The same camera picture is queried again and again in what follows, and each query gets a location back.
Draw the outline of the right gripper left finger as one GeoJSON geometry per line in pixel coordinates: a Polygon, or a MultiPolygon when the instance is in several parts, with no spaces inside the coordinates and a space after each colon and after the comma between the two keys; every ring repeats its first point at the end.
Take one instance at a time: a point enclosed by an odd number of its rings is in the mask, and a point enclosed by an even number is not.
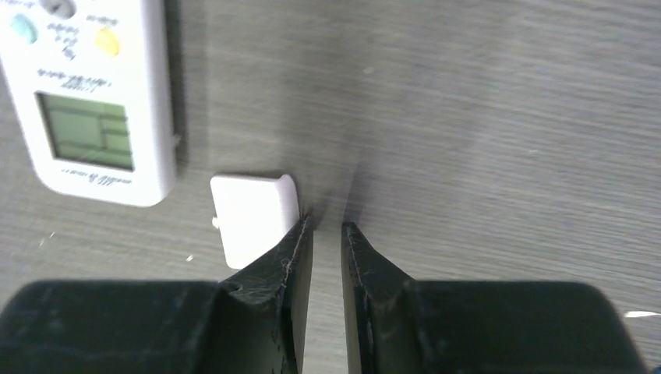
{"type": "Polygon", "coordinates": [[[217,280],[39,280],[1,314],[4,373],[299,373],[313,253],[301,218],[217,280]]]}

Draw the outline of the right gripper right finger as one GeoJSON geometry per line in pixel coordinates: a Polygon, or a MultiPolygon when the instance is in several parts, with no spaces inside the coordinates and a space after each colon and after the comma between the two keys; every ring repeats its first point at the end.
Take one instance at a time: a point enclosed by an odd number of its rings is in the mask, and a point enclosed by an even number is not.
{"type": "Polygon", "coordinates": [[[615,308],[566,281],[416,280],[341,227],[351,373],[645,373],[615,308]]]}

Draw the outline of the white battery cover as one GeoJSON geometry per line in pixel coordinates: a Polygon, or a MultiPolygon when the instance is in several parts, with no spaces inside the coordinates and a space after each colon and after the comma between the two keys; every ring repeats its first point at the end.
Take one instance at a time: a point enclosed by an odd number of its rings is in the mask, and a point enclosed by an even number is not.
{"type": "Polygon", "coordinates": [[[275,247],[300,218],[291,175],[215,175],[210,180],[225,261],[241,270],[275,247]]]}

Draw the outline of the small white remote control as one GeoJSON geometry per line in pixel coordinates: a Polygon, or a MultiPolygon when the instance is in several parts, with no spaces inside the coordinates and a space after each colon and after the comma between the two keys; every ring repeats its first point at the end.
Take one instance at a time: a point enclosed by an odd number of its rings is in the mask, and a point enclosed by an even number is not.
{"type": "Polygon", "coordinates": [[[4,1],[1,64],[39,180],[161,202],[176,180],[163,1],[4,1]]]}

